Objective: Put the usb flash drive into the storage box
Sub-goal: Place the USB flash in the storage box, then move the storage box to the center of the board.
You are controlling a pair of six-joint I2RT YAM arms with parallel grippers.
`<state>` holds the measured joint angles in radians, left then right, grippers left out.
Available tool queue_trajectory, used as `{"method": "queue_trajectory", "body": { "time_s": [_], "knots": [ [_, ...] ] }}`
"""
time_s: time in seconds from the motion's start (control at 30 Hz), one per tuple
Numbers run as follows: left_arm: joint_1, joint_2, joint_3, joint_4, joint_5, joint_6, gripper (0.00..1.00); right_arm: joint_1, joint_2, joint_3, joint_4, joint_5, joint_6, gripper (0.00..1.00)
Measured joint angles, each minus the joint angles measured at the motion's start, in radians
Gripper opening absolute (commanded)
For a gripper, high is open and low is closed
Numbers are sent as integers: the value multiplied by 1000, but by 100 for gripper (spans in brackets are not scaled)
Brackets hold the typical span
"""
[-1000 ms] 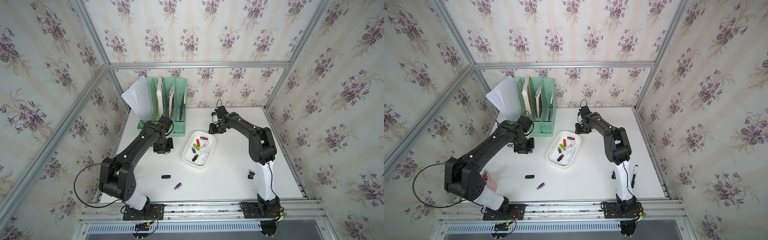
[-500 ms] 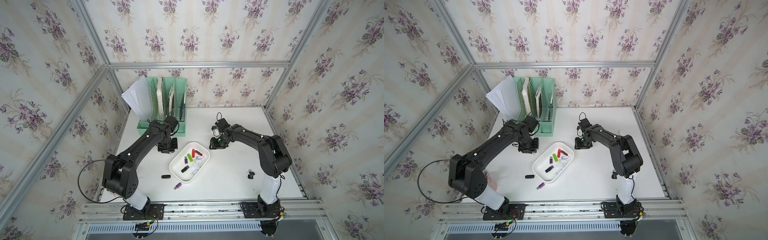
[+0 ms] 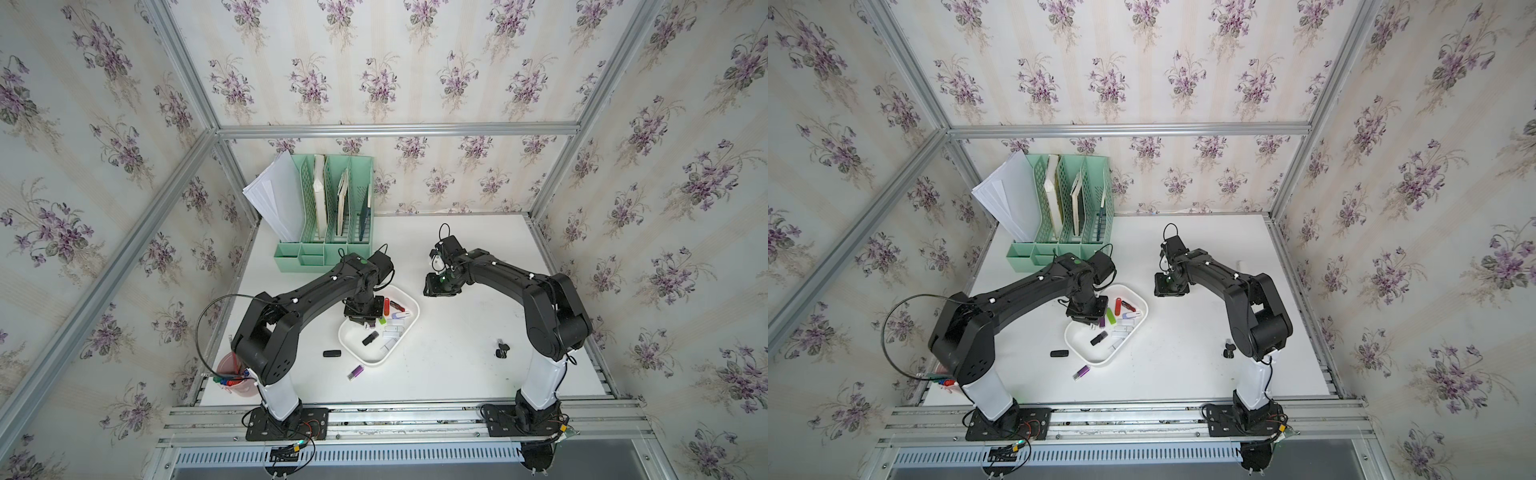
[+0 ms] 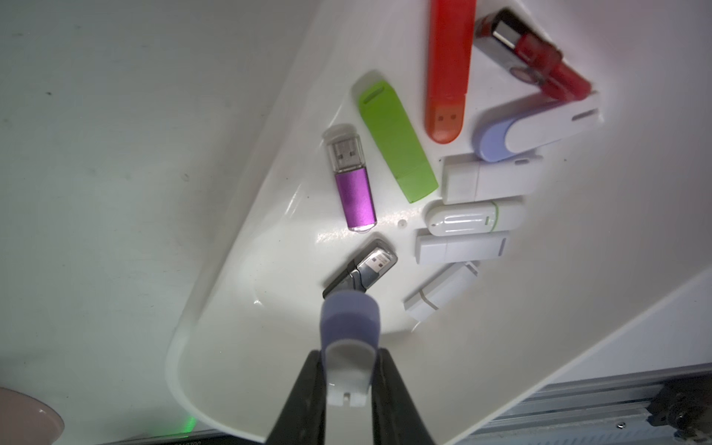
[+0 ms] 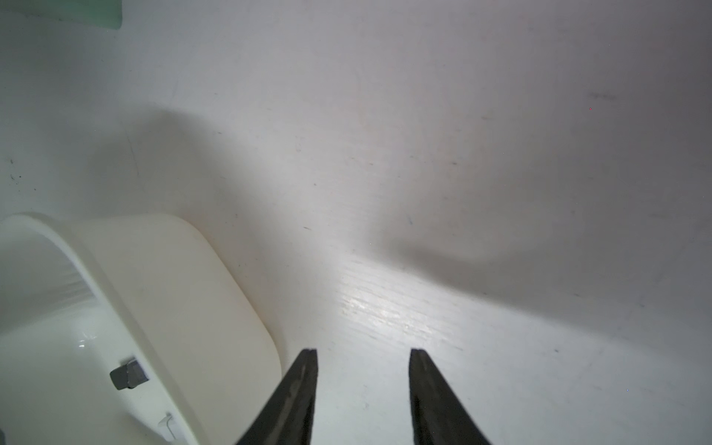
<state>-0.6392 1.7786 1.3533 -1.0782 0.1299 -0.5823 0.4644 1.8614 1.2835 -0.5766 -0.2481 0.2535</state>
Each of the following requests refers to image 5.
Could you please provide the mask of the dark grey usb flash drive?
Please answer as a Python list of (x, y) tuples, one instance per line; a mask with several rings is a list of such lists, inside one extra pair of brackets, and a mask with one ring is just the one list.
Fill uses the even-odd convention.
[(111, 370), (109, 378), (117, 390), (136, 389), (149, 380), (143, 367), (135, 358)]

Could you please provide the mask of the white slim usb flash drive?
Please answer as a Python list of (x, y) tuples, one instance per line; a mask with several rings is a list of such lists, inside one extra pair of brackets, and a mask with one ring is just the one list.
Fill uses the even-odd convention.
[(159, 435), (168, 443), (178, 443), (185, 441), (185, 433), (180, 422), (171, 414), (167, 413), (158, 424)]

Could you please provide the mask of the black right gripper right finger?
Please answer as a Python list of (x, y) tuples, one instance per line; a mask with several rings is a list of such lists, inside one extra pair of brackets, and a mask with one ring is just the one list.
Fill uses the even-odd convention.
[(413, 443), (491, 444), (425, 350), (411, 349), (408, 375)]

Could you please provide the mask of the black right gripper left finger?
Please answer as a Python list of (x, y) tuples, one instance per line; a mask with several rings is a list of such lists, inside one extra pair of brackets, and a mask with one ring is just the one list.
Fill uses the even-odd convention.
[(317, 379), (317, 350), (304, 349), (237, 445), (309, 445)]

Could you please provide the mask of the white plastic storage box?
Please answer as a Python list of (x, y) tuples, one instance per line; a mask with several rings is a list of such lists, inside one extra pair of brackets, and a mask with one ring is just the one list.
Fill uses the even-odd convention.
[[(137, 359), (149, 377), (117, 390)], [(1, 224), (1, 441), (234, 444), (282, 377), (209, 242), (168, 214)], [(185, 441), (158, 424), (171, 413)]]

